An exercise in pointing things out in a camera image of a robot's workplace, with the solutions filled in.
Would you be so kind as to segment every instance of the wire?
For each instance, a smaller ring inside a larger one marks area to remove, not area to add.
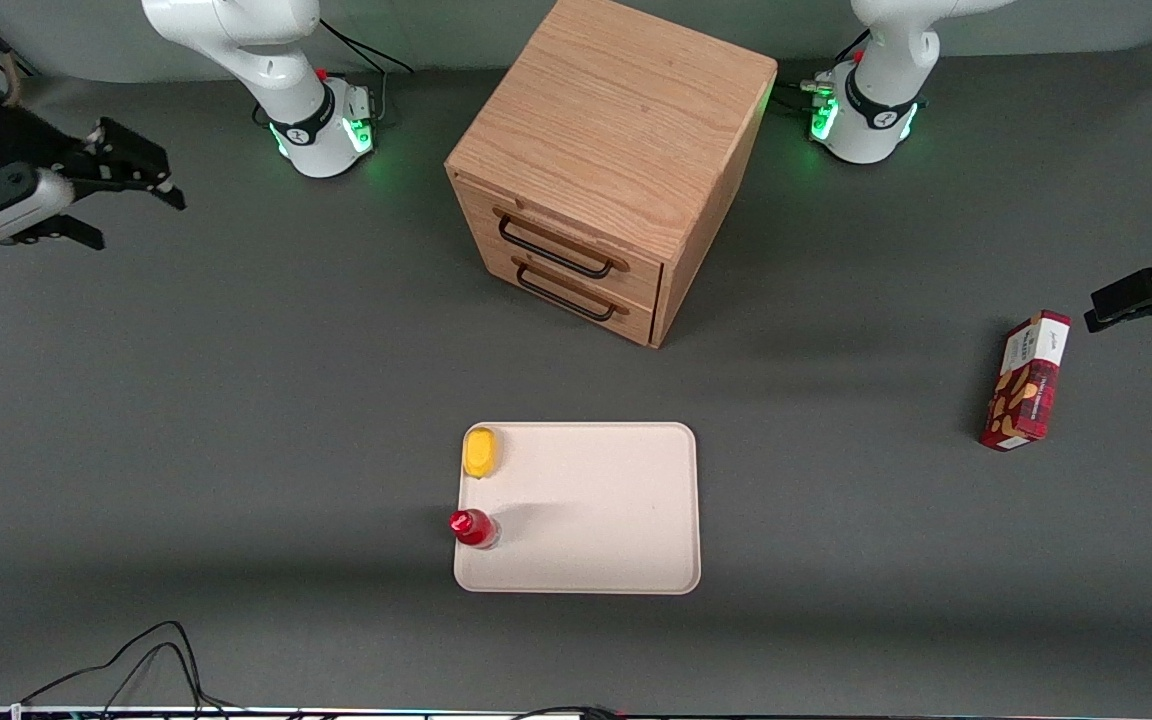
[[[389,108],[389,92],[388,92],[389,73],[388,70],[385,70],[379,65],[377,65],[376,60],[372,60],[366,54],[364,54],[364,51],[357,50],[357,47],[349,45],[348,41],[344,44],[344,46],[348,47],[348,50],[353,51],[353,54],[366,60],[372,68],[376,68],[377,73],[380,73],[380,113],[376,114],[376,122],[379,123],[380,120],[385,119],[385,111]]]
[[[522,715],[511,717],[509,720],[526,720],[528,717],[554,715],[558,712],[579,712],[582,720],[620,720],[616,712],[596,705],[559,705],[524,712]]]
[[[806,114],[810,111],[810,108],[804,108],[803,105],[795,105],[790,101],[781,100],[780,97],[776,97],[776,94],[774,94],[774,92],[771,96],[771,100],[773,103],[776,103],[776,105],[780,105],[781,108],[787,109],[788,113],[791,114],[801,115],[801,114]]]
[[[862,41],[865,41],[865,38],[867,37],[869,37],[869,28],[865,28],[865,32],[861,32],[861,35],[856,36],[855,40],[851,40],[851,45],[842,50],[842,53],[838,53],[835,56],[833,56],[833,61],[835,61],[835,63],[841,63],[842,59],[847,56],[847,53],[851,53],[851,50],[854,50],[855,46],[861,45]]]
[[[101,707],[100,717],[103,719],[108,719],[109,706],[114,705],[114,700],[118,700],[119,695],[123,692],[123,688],[126,688],[128,683],[132,682],[134,676],[136,676],[137,673],[141,673],[141,667],[145,666],[147,662],[153,662],[156,657],[159,655],[159,652],[166,649],[172,649],[172,652],[175,653],[177,660],[180,660],[180,670],[184,673],[184,680],[187,684],[189,684],[189,697],[194,698],[194,717],[195,720],[197,720],[197,717],[200,714],[202,697],[198,696],[198,687],[195,684],[195,680],[191,675],[189,675],[189,667],[184,662],[184,655],[180,652],[180,646],[177,646],[174,642],[160,642],[159,644],[156,644],[156,646],[151,647],[145,655],[141,657],[141,660],[134,665],[131,673],[127,674],[123,682],[119,683],[118,689],[115,689],[114,694],[109,696],[109,702],[106,702],[105,707]]]
[[[257,114],[260,114],[260,111],[262,111],[260,103],[256,103],[256,105],[252,105],[252,124],[255,124],[256,127],[259,127],[259,128],[270,126],[270,115],[268,114],[265,115],[265,122],[264,123],[260,122],[260,119],[256,116]]]
[[[161,621],[161,623],[151,626],[151,628],[143,630],[142,634],[138,634],[136,635],[136,637],[123,643],[123,646],[119,647],[118,652],[115,652],[114,655],[111,657],[108,661],[105,661],[105,665],[92,665],[91,667],[83,667],[83,669],[81,670],[74,670],[73,673],[61,675],[60,679],[52,680],[52,682],[47,683],[46,685],[41,685],[41,688],[36,689],[36,691],[32,691],[31,694],[28,694],[23,698],[20,698],[18,700],[20,705],[28,705],[28,703],[33,698],[41,696],[41,694],[50,691],[50,689],[52,688],[55,688],[63,683],[68,683],[69,680],[78,679],[79,676],[88,675],[89,673],[97,673],[98,670],[108,669],[111,666],[113,666],[115,662],[119,661],[120,657],[123,657],[124,652],[131,650],[132,644],[141,642],[142,638],[145,638],[146,635],[154,632],[157,629],[166,628],[166,626],[174,628],[180,634],[180,639],[182,639],[184,644],[185,654],[189,657],[189,670],[187,672],[185,675],[189,676],[189,680],[191,680],[191,688],[196,689],[198,698],[200,698],[200,700],[203,702],[206,702],[207,705],[215,707],[215,710],[220,710],[221,714],[223,714],[223,707],[221,707],[222,705],[237,707],[236,703],[220,700],[220,698],[211,696],[211,694],[204,692],[204,689],[202,689],[200,676],[198,676],[198,661],[194,655],[194,646],[189,644],[189,635],[184,632],[184,627],[181,626],[177,620],[164,620]]]
[[[364,45],[362,44],[362,41],[357,41],[355,40],[355,38],[351,38],[338,31],[336,28],[331,26],[326,22],[323,22],[323,26],[328,29],[328,32],[336,36],[338,39],[346,47],[348,47],[348,50],[353,52],[353,54],[366,60],[367,65],[371,65],[372,68],[376,68],[377,73],[380,73],[380,111],[379,113],[376,113],[376,122],[379,123],[380,120],[385,119],[385,113],[387,113],[387,111],[389,109],[389,73],[388,70],[385,70],[385,68],[380,67],[380,65],[377,63],[376,60],[372,60],[370,55],[364,53],[364,50],[370,51],[370,53],[376,53],[381,58],[388,59],[393,61],[393,63],[402,65],[402,67],[407,68],[408,73],[416,73],[416,70],[414,70],[410,65],[403,63],[402,60],[396,60],[394,58],[391,58],[389,55],[385,55],[384,53],[381,53],[380,50],[376,50],[376,47],[371,47],[370,45]]]
[[[334,28],[334,26],[332,26],[332,24],[328,23],[328,22],[326,22],[326,20],[320,20],[320,22],[321,22],[323,26],[326,28],[326,31],[328,31],[332,35],[336,36],[338,39],[340,41],[343,41],[346,45],[357,45],[358,47],[361,47],[362,50],[365,50],[367,53],[371,53],[372,55],[380,55],[381,58],[389,60],[391,63],[397,65],[397,67],[401,67],[402,69],[407,70],[408,73],[416,73],[416,70],[414,70],[410,65],[404,63],[404,61],[399,60],[397,58],[394,58],[393,55],[384,54],[384,53],[381,53],[380,50],[376,50],[376,47],[372,47],[370,45],[362,44],[362,41],[355,40],[355,38],[351,38],[348,35],[338,31],[338,29]]]

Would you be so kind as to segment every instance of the yellow sponge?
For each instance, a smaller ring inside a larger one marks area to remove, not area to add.
[[[471,478],[483,478],[495,468],[495,433],[488,429],[472,429],[465,437],[463,465]]]

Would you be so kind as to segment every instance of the red bottle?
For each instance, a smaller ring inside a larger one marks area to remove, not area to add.
[[[457,541],[477,550],[488,550],[500,538],[500,528],[482,510],[456,510],[449,520]]]

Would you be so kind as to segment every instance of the wooden drawer cabinet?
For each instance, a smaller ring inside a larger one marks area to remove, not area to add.
[[[776,63],[558,0],[447,159],[488,272],[659,347],[744,177]]]

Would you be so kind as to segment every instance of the black metal handle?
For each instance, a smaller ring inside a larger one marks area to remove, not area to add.
[[[607,310],[602,313],[594,313],[593,310],[586,310],[584,306],[576,305],[575,302],[567,300],[566,297],[558,295],[556,293],[545,290],[535,282],[529,282],[526,278],[522,276],[526,273],[526,265],[518,264],[518,285],[524,287],[525,290],[530,290],[544,297],[545,300],[553,302],[554,305],[566,306],[566,309],[571,310],[573,313],[579,314],[581,318],[586,318],[594,320],[594,323],[607,323],[612,319],[612,316],[616,313],[616,305],[607,305]]]
[[[607,273],[612,272],[612,260],[605,262],[602,267],[598,270],[586,268],[586,266],[581,265],[579,263],[573,263],[571,260],[563,258],[562,255],[551,252],[545,250],[544,247],[538,247],[535,245],[535,243],[526,242],[525,240],[522,240],[522,237],[518,237],[516,234],[509,232],[508,228],[511,222],[513,220],[509,215],[500,215],[500,237],[506,240],[506,242],[511,242],[514,245],[521,247],[521,249],[524,249],[528,252],[539,255],[545,260],[550,260],[550,263],[555,263],[563,266],[563,268],[570,270],[573,273],[581,273],[582,275],[585,275],[585,278],[594,279],[596,281],[600,281],[600,279],[607,276]]]

